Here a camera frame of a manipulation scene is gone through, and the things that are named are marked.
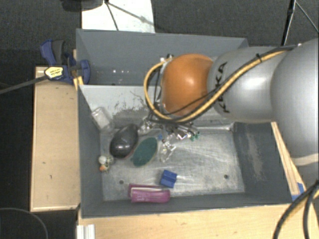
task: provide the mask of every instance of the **dark floor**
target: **dark floor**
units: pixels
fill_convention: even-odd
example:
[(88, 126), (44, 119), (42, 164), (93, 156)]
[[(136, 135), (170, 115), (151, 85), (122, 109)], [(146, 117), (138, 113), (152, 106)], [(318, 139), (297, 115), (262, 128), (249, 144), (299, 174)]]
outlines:
[[(250, 45), (280, 45), (289, 1), (152, 0), (152, 4), (157, 32), (246, 37)], [(319, 0), (297, 1), (318, 26)], [(63, 39), (66, 49), (72, 50), (80, 26), (78, 1), (0, 0), (0, 82), (14, 85), (32, 79), (36, 64), (45, 62), (39, 45), (49, 38)], [(315, 37), (317, 32), (296, 8), (288, 44)], [(0, 96), (0, 126), (0, 208), (28, 210), (32, 87)], [(14, 221), (18, 214), (0, 214), (0, 238), (14, 238), (5, 231), (12, 224), (5, 219)], [(74, 236), (75, 212), (40, 217), (50, 238)]]

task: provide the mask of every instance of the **yellow tag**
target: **yellow tag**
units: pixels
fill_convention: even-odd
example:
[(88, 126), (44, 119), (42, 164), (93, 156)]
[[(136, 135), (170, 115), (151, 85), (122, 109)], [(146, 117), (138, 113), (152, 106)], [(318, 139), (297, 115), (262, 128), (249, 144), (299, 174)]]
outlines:
[(63, 76), (63, 67), (49, 67), (45, 71), (46, 76), (49, 79), (53, 79), (55, 77)]

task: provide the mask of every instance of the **gray bin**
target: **gray bin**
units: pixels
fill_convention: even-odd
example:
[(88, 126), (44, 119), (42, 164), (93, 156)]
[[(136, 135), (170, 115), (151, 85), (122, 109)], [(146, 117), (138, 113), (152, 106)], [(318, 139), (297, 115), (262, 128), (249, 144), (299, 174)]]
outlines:
[[(77, 30), (77, 58), (88, 59), (92, 68), (90, 85), (80, 86), (78, 91), (82, 217), (291, 202), (271, 125), (233, 123), (223, 119), (214, 109), (195, 122), (202, 132), (202, 140), (190, 148), (183, 148), (184, 143), (181, 143), (177, 148), (179, 151), (165, 164), (171, 171), (178, 171), (168, 203), (132, 204), (125, 197), (128, 183), (159, 182), (163, 165), (156, 159), (147, 170), (132, 170), (129, 161), (118, 161), (109, 173), (99, 171), (98, 157), (107, 139), (92, 122), (91, 110), (104, 106), (117, 127), (131, 122), (139, 124), (148, 111), (143, 96), (143, 78), (160, 57), (188, 52), (213, 57), (247, 46), (243, 38)], [(121, 184), (116, 172), (123, 175)], [(182, 188), (181, 184), (189, 181), (193, 185), (198, 182), (202, 187), (190, 187), (191, 190), (186, 192), (186, 187)]]

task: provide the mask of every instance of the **green sponge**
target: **green sponge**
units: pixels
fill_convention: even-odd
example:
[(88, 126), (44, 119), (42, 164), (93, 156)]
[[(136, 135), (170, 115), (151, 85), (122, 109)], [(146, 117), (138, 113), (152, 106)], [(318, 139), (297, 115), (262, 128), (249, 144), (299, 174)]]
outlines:
[(158, 141), (155, 137), (142, 140), (136, 147), (131, 161), (136, 167), (142, 167), (149, 163), (156, 155)]

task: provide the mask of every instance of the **pink object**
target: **pink object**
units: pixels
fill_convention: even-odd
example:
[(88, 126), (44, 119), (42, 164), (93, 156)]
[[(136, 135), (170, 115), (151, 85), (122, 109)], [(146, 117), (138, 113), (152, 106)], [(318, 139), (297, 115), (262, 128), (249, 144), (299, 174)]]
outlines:
[(170, 199), (170, 191), (159, 186), (130, 184), (129, 198), (132, 203), (166, 203)]
[(128, 191), (128, 197), (131, 198), (131, 189), (132, 188), (152, 188), (152, 189), (163, 189), (161, 186), (155, 186), (155, 185), (142, 185), (142, 184), (129, 184), (129, 191)]

